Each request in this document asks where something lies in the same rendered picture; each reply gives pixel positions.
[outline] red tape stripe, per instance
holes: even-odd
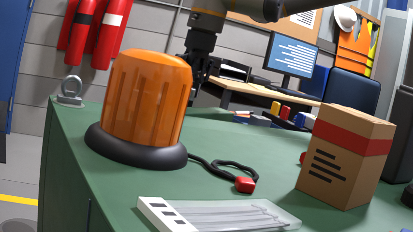
[[[392,139],[368,139],[326,121],[316,119],[312,134],[362,156],[387,155]]]

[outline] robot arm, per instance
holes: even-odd
[[[214,51],[216,33],[222,33],[228,11],[250,16],[260,23],[278,22],[289,15],[350,2],[351,0],[194,0],[188,19],[187,50],[183,58],[192,67],[193,91],[208,80],[214,66],[209,53]]]

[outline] fire extinguisher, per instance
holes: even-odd
[[[95,8],[96,0],[79,0],[70,25],[68,46],[64,56],[65,64],[80,65]]]
[[[96,46],[90,63],[92,68],[109,69],[126,3],[127,0],[108,0],[96,36]]]

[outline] desk leg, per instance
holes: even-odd
[[[231,100],[232,90],[224,89],[221,97],[220,108],[228,110],[229,102]]]
[[[0,133],[0,163],[6,163],[6,134]]]

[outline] computer monitor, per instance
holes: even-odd
[[[287,89],[290,76],[311,81],[317,55],[318,46],[272,31],[263,69],[284,74],[281,87]]]

